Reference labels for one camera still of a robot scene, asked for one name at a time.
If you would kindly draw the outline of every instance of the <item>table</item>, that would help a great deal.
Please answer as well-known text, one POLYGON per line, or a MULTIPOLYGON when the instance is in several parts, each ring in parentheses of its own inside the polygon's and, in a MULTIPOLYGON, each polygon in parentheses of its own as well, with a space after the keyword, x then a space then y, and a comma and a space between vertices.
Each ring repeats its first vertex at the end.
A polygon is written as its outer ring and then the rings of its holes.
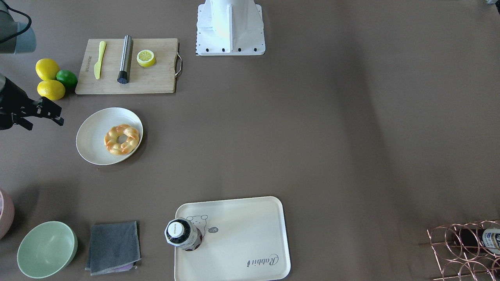
POLYGON ((279 198, 290 281, 428 280, 439 270, 419 246, 426 229, 500 218, 500 15, 483 1, 259 0, 266 53, 245 57, 195 56, 203 1, 8 3, 32 17, 37 49, 0 54, 0 73, 32 99, 35 63, 77 74, 89 38, 178 38, 184 68, 175 94, 67 93, 64 126, 32 117, 32 131, 0 132, 0 185, 16 208, 0 280, 29 279, 17 248, 51 220, 79 246, 49 280, 173 280, 163 231, 189 202, 279 198), (145 136, 97 166, 75 137, 108 107, 135 112, 145 136), (138 269, 91 278, 90 227, 132 220, 138 269))

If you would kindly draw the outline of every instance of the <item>pink container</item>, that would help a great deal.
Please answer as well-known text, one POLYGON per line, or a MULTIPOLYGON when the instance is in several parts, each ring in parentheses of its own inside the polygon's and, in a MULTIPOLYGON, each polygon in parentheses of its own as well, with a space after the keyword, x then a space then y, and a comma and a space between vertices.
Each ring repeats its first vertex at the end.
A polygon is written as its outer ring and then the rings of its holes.
POLYGON ((12 221, 14 220, 14 204, 12 203, 11 197, 0 188, 0 205, 2 209, 0 211, 0 239, 11 228, 12 221))

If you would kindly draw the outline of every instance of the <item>bottle label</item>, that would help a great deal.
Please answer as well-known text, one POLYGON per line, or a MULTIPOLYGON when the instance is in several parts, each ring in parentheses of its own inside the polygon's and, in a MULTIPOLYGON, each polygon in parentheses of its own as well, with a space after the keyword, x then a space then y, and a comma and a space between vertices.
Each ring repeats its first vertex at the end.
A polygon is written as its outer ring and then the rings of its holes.
POLYGON ((500 233, 484 232, 482 241, 488 251, 500 255, 500 233))

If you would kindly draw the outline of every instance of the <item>yellow butter knife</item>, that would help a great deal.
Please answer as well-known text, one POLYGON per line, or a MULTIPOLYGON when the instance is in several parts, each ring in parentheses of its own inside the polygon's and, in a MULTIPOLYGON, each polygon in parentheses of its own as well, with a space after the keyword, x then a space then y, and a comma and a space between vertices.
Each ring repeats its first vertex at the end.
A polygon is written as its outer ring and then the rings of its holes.
POLYGON ((95 79, 101 78, 101 65, 103 64, 104 50, 106 49, 106 41, 99 43, 99 60, 94 65, 95 79))

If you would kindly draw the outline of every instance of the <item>cutting board handle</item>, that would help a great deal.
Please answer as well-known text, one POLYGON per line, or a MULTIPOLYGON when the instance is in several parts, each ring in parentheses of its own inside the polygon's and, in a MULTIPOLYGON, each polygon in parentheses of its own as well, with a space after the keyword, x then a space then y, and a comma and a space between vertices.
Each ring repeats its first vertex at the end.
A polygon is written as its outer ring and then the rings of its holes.
POLYGON ((177 57, 175 58, 176 68, 177 68, 177 61, 180 61, 180 67, 179 67, 179 71, 177 71, 175 73, 175 78, 181 76, 181 74, 183 73, 183 58, 181 57, 181 55, 179 55, 179 52, 177 52, 177 57))

